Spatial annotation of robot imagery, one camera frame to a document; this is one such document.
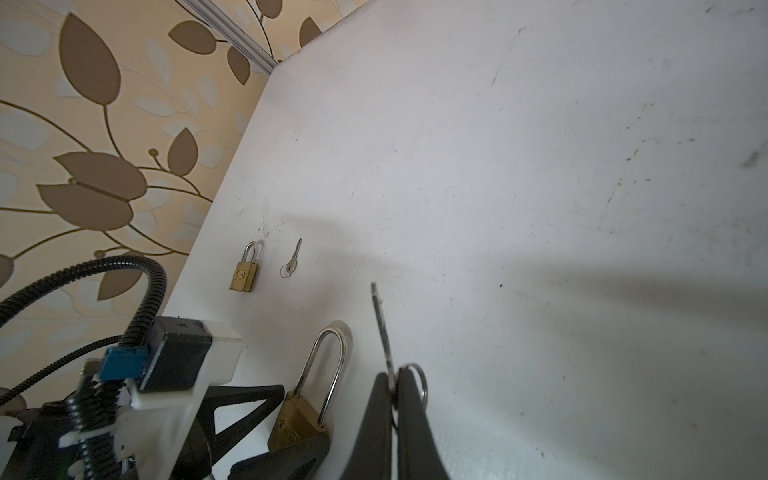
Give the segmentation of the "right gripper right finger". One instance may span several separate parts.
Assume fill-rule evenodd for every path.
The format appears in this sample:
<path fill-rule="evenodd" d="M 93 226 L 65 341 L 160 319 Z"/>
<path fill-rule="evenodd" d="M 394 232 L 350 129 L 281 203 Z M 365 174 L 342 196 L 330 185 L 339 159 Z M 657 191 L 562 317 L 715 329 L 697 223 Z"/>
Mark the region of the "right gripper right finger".
<path fill-rule="evenodd" d="M 399 479 L 448 479 L 422 404 L 414 372 L 400 368 L 397 380 Z"/>

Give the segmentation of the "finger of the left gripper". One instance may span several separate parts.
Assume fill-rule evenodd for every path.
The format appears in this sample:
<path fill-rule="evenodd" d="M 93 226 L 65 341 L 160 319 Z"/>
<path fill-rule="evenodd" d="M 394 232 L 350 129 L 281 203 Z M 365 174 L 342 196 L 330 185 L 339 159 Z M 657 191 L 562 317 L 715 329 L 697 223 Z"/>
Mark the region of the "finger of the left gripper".
<path fill-rule="evenodd" d="M 209 387 L 173 468 L 173 478 L 210 477 L 216 463 L 259 426 L 284 396 L 282 385 Z"/>
<path fill-rule="evenodd" d="M 319 435 L 274 452 L 267 452 L 234 464 L 228 478 L 312 479 L 331 447 L 331 439 Z"/>

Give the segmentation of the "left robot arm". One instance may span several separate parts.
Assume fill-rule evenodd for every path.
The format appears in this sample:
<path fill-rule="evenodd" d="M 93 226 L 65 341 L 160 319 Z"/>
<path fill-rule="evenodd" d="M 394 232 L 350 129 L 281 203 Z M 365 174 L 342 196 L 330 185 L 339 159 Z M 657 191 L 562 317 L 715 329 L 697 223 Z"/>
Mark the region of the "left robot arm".
<path fill-rule="evenodd" d="M 110 429 L 121 479 L 210 479 L 214 465 L 282 401 L 281 385 L 211 386 L 188 433 L 171 409 L 124 408 Z M 17 410 L 18 425 L 1 436 L 4 479 L 81 479 L 78 439 L 61 402 Z M 232 479 L 310 479 L 324 461 L 326 436 L 302 440 L 234 464 Z"/>

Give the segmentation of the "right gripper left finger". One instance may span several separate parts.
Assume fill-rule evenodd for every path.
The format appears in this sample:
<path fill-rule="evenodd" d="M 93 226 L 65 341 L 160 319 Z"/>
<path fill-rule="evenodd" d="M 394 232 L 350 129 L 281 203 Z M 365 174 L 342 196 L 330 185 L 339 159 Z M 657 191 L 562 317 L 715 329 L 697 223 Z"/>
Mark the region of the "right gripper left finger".
<path fill-rule="evenodd" d="M 389 377 L 379 373 L 342 480 L 390 480 L 392 478 L 393 395 Z"/>

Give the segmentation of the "silver key with ring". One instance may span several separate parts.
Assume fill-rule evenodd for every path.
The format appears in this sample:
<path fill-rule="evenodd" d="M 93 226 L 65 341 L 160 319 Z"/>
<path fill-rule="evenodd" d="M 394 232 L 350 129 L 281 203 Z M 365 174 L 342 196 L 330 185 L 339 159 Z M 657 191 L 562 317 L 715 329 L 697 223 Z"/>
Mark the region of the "silver key with ring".
<path fill-rule="evenodd" d="M 383 352 L 384 352 L 388 391 L 392 396 L 394 396 L 396 393 L 396 383 L 397 383 L 398 375 L 395 372 L 395 364 L 393 360 L 389 335 L 386 327 L 385 315 L 382 307 L 383 300 L 381 298 L 377 284 L 375 282 L 371 283 L 371 297 L 373 302 L 376 323 L 377 323 L 380 339 L 382 342 Z M 404 365 L 404 367 L 406 369 L 414 370 L 417 373 L 417 376 L 420 382 L 420 400 L 421 400 L 423 410 L 426 411 L 428 408 L 429 390 L 428 390 L 428 382 L 427 382 L 425 371 L 419 364 L 414 362 L 407 363 Z"/>

